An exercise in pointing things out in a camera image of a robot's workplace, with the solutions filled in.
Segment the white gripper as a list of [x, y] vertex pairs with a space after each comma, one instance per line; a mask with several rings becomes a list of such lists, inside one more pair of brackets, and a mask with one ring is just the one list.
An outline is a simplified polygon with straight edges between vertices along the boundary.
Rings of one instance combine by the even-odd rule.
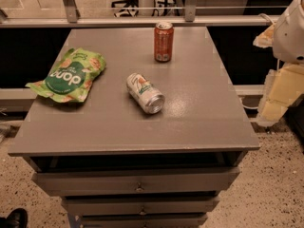
[[276, 124], [288, 107], [304, 93], [303, 3], [304, 0], [293, 0], [275, 26], [270, 25], [253, 42], [258, 48], [273, 47], [274, 56], [286, 62], [281, 69], [271, 69], [266, 76], [256, 117], [260, 126]]

